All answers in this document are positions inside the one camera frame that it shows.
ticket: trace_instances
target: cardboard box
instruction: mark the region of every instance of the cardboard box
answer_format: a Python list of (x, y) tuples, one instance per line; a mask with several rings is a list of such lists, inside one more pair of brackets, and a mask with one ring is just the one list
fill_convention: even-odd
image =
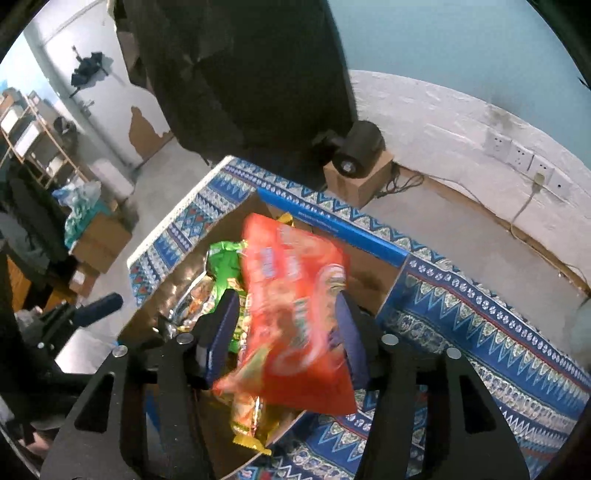
[(369, 203), (392, 177), (392, 159), (394, 156), (384, 151), (369, 174), (362, 179), (343, 177), (332, 164), (324, 166), (324, 177), (329, 190), (341, 200), (355, 208), (362, 208)]
[(70, 290), (87, 298), (92, 291), (92, 287), (95, 286), (96, 279), (99, 275), (91, 266), (85, 263), (79, 264), (70, 280)]
[[(212, 225), (209, 232), (134, 314), (119, 335), (119, 343), (133, 346), (158, 338), (152, 329), (157, 325), (157, 314), (167, 314), (191, 281), (201, 273), (204, 255), (212, 243), (221, 240), (241, 240), (242, 225), (250, 213), (255, 212), (277, 218), (285, 211), (289, 211), (294, 216), (294, 228), (306, 229), (335, 239), (341, 244), (350, 262), (348, 292), (360, 306), (377, 314), (398, 277), (406, 254), (392, 244), (386, 244), (386, 242), (382, 244), (376, 238), (367, 238), (367, 235), (351, 230), (350, 226), (339, 225), (329, 220), (324, 222), (319, 215), (313, 215), (306, 210), (305, 206), (297, 205), (271, 192), (259, 190)], [(390, 261), (382, 260), (369, 251), (337, 240), (345, 237), (356, 245), (365, 245), (371, 251), (379, 252), (381, 257), (387, 257)], [(252, 462), (256, 455), (251, 450), (232, 443), (230, 428), (225, 427), (229, 425), (229, 407), (211, 400), (206, 393), (201, 394), (198, 405), (203, 438), (212, 459), (216, 478), (228, 478)], [(292, 411), (286, 413), (274, 440), (279, 439), (299, 417), (300, 415)]]
[(131, 233), (114, 216), (96, 214), (70, 253), (101, 273), (107, 273), (131, 239)]
[(21, 94), (14, 88), (7, 88), (2, 92), (2, 100), (0, 101), (0, 118), (8, 111), (8, 109), (16, 102), (21, 100)]

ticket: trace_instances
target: peeling paint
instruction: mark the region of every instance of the peeling paint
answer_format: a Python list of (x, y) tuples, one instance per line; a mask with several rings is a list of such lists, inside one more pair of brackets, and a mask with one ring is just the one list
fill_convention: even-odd
[(136, 106), (131, 107), (129, 141), (144, 161), (152, 157), (173, 136), (170, 131), (158, 135), (152, 124), (144, 118), (142, 111)]

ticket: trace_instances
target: metal bolt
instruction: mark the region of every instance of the metal bolt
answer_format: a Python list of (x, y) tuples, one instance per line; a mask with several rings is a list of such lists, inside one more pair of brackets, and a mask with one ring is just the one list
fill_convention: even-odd
[(457, 360), (462, 356), (462, 352), (452, 346), (446, 350), (446, 353), (449, 358), (453, 358), (454, 360)]
[(398, 337), (392, 333), (386, 333), (385, 335), (382, 335), (382, 343), (384, 345), (394, 346), (398, 343)]
[(119, 345), (113, 348), (113, 356), (115, 358), (121, 358), (122, 356), (127, 355), (128, 349), (125, 345)]
[(187, 345), (188, 343), (191, 343), (193, 340), (193, 335), (191, 335), (190, 333), (181, 333), (180, 335), (177, 335), (177, 342), (181, 345)]

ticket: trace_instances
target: red snack bag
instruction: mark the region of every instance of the red snack bag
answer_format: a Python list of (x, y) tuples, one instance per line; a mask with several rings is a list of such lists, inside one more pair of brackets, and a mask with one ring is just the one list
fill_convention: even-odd
[(335, 318), (345, 255), (330, 240), (253, 213), (242, 274), (252, 299), (242, 364), (214, 389), (346, 415), (357, 409)]

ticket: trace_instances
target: patterned fabric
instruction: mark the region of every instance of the patterned fabric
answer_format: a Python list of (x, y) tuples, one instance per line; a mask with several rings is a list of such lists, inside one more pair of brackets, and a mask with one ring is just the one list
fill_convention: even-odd
[[(222, 215), (258, 190), (272, 193), (327, 225), (345, 223), (394, 251), (411, 255), (379, 312), (384, 331), (430, 351), (455, 346), (470, 359), (511, 426), (532, 478), (548, 464), (589, 400), (590, 376), (553, 348), (494, 292), (468, 278), (445, 257), (324, 193), (307, 189), (244, 160), (233, 159), (133, 262), (129, 271), (141, 306)], [(413, 447), (407, 474), (421, 469), (426, 393), (417, 392)], [(352, 478), (371, 427), (377, 396), (356, 393), (347, 417), (306, 414), (273, 448), (242, 470), (240, 480), (270, 477)]]

